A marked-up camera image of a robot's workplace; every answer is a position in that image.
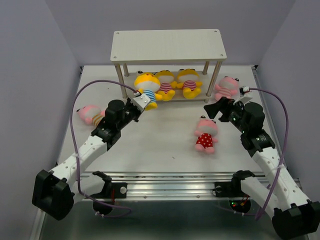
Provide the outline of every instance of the shelf leg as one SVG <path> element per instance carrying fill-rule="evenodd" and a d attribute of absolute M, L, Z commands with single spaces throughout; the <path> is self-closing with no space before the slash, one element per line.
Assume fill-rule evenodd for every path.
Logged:
<path fill-rule="evenodd" d="M 121 71 L 120 64 L 116 63 L 114 66 L 115 66 L 116 74 L 118 75 L 118 78 L 119 78 L 119 83 L 125 84 L 124 77 L 122 76 L 122 71 Z M 120 86 L 120 88 L 121 88 L 121 92 L 122 92 L 122 97 L 124 99 L 127 99 L 128 98 L 128 94 L 127 94 L 126 88 L 124 86 Z"/>
<path fill-rule="evenodd" d="M 204 68 L 203 68 L 203 71 L 202 71 L 202 74 L 203 75 L 207 75 L 208 73 L 208 68 L 209 68 L 209 61 L 206 61 L 205 64 L 204 64 Z"/>
<path fill-rule="evenodd" d="M 208 87 L 208 91 L 206 92 L 206 96 L 207 97 L 211 97 L 211 93 L 212 93 L 212 91 L 214 89 L 214 86 L 215 86 L 215 83 L 216 83 L 216 80 L 217 80 L 221 65 L 222 65 L 222 61 L 217 61 L 216 64 L 215 64 L 215 68 L 214 68 L 214 71 L 213 71 L 213 74 L 212 74 L 212 77 L 211 77 L 211 81 L 210 81 L 210 84 L 209 84 L 209 87 Z"/>
<path fill-rule="evenodd" d="M 126 77 L 129 77 L 129 71 L 128 71 L 128 66 L 127 66 L 127 64 L 124 63 L 122 66 L 123 66 L 124 75 L 125 75 Z"/>

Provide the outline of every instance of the robotic arm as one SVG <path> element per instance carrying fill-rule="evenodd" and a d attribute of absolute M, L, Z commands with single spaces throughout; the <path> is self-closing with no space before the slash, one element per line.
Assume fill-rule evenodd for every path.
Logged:
<path fill-rule="evenodd" d="M 264 172 L 272 185 L 280 168 L 274 193 L 266 206 L 266 213 L 272 219 L 276 233 L 282 239 L 291 239 L 313 233 L 320 223 L 320 203 L 312 202 L 296 185 L 286 167 L 279 165 L 279 155 L 271 137 L 263 130 L 265 114 L 261 105 L 246 103 L 252 97 L 249 88 L 240 89 L 240 100 L 222 97 L 218 102 L 204 106 L 210 119 L 222 113 L 221 122 L 231 122 L 241 132 L 241 143 Z M 265 188 L 250 171 L 238 171 L 227 185 L 221 185 L 216 195 L 240 197 L 251 196 L 261 207 L 269 190 Z"/>
<path fill-rule="evenodd" d="M 84 198 L 78 191 L 77 170 L 83 173 L 94 160 L 106 153 L 121 137 L 121 129 L 132 120 L 138 122 L 150 101 L 145 94 L 132 100 L 128 98 L 126 104 L 121 100 L 111 101 L 105 110 L 105 117 L 78 150 L 80 169 L 77 169 L 74 153 L 49 172 L 40 171 L 35 178 L 32 204 L 57 220 L 63 219 L 73 205 Z M 81 186 L 89 196 L 99 194 L 110 189 L 111 178 L 96 171 L 82 179 Z"/>

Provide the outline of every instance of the toy head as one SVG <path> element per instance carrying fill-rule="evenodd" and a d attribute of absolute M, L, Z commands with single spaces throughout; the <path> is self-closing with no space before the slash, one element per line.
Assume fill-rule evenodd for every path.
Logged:
<path fill-rule="evenodd" d="M 175 75 L 169 70 L 162 70 L 155 73 L 155 76 L 159 79 L 160 83 L 172 83 L 175 80 Z"/>
<path fill-rule="evenodd" d="M 138 71 L 137 74 L 138 76 L 134 81 L 135 88 L 144 89 L 144 90 L 148 89 L 153 92 L 156 92 L 159 90 L 161 83 L 159 79 L 156 77 L 156 75 L 154 75 L 151 72 L 142 72 L 142 71 Z"/>
<path fill-rule="evenodd" d="M 219 86 L 221 88 L 226 88 L 229 90 L 238 89 L 239 88 L 239 79 L 225 76 L 224 78 L 222 78 L 220 80 Z"/>
<path fill-rule="evenodd" d="M 104 112 L 101 112 L 100 107 L 96 105 L 87 105 L 83 108 L 80 108 L 76 111 L 76 113 L 79 115 L 79 117 L 88 125 L 92 124 L 92 118 L 97 115 L 105 115 Z"/>
<path fill-rule="evenodd" d="M 197 130 L 202 133 L 211 134 L 212 136 L 215 136 L 218 133 L 216 121 L 207 119 L 205 116 L 201 116 L 197 125 Z"/>
<path fill-rule="evenodd" d="M 185 81 L 197 82 L 199 80 L 199 74 L 193 68 L 180 69 L 177 80 L 180 83 L 184 83 Z"/>

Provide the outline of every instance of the shelf top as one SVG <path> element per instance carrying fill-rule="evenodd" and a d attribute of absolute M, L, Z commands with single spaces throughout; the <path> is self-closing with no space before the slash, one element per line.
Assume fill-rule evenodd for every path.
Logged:
<path fill-rule="evenodd" d="M 115 31 L 110 56 L 115 64 L 226 59 L 218 29 Z"/>

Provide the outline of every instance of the blue striped shirt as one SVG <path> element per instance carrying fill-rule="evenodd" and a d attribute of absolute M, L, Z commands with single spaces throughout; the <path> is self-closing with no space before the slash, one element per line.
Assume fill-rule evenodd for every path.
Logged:
<path fill-rule="evenodd" d="M 153 91 L 151 91 L 151 90 L 143 90 L 143 93 L 145 95 L 147 95 L 151 99 L 150 103 L 155 103 L 156 102 L 156 95 L 155 95 L 155 93 Z"/>

